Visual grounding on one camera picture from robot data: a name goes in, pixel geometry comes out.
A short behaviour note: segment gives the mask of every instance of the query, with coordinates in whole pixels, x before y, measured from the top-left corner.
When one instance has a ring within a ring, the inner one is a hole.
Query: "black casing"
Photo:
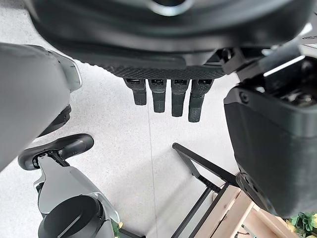
[[[140,0],[25,0],[38,32],[82,62],[132,79],[215,79],[215,49],[271,47],[297,36],[314,0],[205,0],[166,17]]]
[[[317,105],[298,108],[237,86],[224,108],[241,170],[239,186],[261,208],[283,218],[315,210]]]

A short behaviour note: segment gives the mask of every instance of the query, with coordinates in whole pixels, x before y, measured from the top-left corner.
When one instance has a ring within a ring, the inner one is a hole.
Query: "black bracket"
[[[214,209],[216,204],[219,202],[221,199],[221,196],[224,194],[226,189],[228,188],[229,185],[239,187],[237,182],[236,182],[236,176],[229,173],[228,171],[222,169],[221,167],[213,164],[212,162],[204,159],[203,157],[197,155],[193,151],[190,151],[189,149],[185,148],[184,146],[174,143],[173,144],[173,149],[177,151],[179,154],[180,158],[184,161],[184,163],[187,165],[187,167],[190,169],[192,172],[192,175],[197,178],[199,181],[203,182],[207,188],[204,191],[204,193],[201,195],[201,197],[198,199],[192,210],[188,213],[186,218],[183,220],[183,222],[180,224],[180,226],[177,228],[175,233],[172,235],[171,238],[179,238],[180,235],[182,234],[183,230],[186,228],[188,223],[191,221],[193,216],[196,214],[202,203],[205,201],[205,199],[208,197],[211,191],[214,191],[218,193],[218,196],[216,199],[212,202],[211,206],[209,209],[206,211],[206,213],[203,215],[201,220],[198,222],[192,233],[189,235],[189,238],[194,238],[198,230],[202,227],[203,223],[205,222],[206,218],[210,215],[211,211]],[[197,168],[194,165],[194,162],[199,164],[200,166],[204,167],[214,175],[218,176],[221,178],[223,181],[225,181],[225,185],[223,188],[218,187],[214,183],[210,182],[208,179],[203,177]]]
[[[135,105],[143,106],[147,104],[147,89],[145,79],[124,79],[128,88],[132,89]]]

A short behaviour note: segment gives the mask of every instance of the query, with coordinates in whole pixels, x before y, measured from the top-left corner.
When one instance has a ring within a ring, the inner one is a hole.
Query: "silver metal part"
[[[52,50],[47,50],[47,51],[50,52],[52,55],[54,55],[56,59],[58,60],[58,62],[60,63],[60,66],[62,67],[65,73],[70,92],[72,93],[80,89],[81,86],[83,85],[83,81],[75,61],[73,61],[71,58],[68,58],[66,56],[62,56],[59,53],[56,53],[55,51],[52,51]]]
[[[45,49],[0,43],[0,171],[69,104],[66,77]]]
[[[157,14],[163,16],[177,16],[190,9],[194,3],[195,0],[184,0],[183,3],[176,6],[164,6],[153,0],[148,0],[147,5],[149,9],[151,9],[153,12]]]
[[[95,238],[114,238],[114,233],[110,220],[107,220],[103,223]]]
[[[78,169],[72,166],[63,167],[47,154],[39,157],[38,161],[42,176],[34,182],[34,187],[44,183],[38,202],[41,213],[48,214],[69,198],[87,195],[95,197],[102,203],[106,217],[109,216],[115,222],[120,222],[118,212],[105,195]]]

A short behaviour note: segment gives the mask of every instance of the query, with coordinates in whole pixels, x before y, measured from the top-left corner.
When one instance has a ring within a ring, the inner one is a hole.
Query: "white speckled floor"
[[[0,42],[53,49],[35,31],[17,0],[0,0]],[[33,145],[90,133],[94,147],[69,159],[69,163],[104,192],[126,229],[148,238],[170,237],[205,189],[172,150],[173,142],[232,173],[238,172],[222,104],[228,90],[238,82],[236,76],[217,79],[206,95],[201,122],[189,123],[189,93],[184,116],[173,118],[168,84],[165,113],[155,114],[151,93],[146,106],[135,106],[132,91],[122,79],[96,66],[80,62],[78,66],[83,87],[71,96],[71,120]],[[221,184],[215,176],[202,173]],[[22,170],[16,160],[0,173],[1,238],[37,237],[42,216],[32,184],[39,176],[39,171]]]

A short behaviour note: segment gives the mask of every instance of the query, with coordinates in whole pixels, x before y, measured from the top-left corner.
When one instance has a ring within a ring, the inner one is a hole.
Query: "leaf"
[[[293,226],[296,225],[297,220],[298,220],[298,216],[297,216],[297,218],[292,219],[292,222],[291,222],[291,223],[292,223]]]
[[[291,217],[292,220],[293,220],[293,219],[297,219],[297,218],[298,218],[298,215]]]
[[[317,221],[314,221],[314,220],[313,220],[312,226],[315,227],[315,228],[317,228]]]
[[[311,231],[311,228],[309,227],[309,225],[308,225],[308,224],[306,224],[305,228],[306,228],[306,231],[308,231],[308,232],[310,232],[310,231]]]

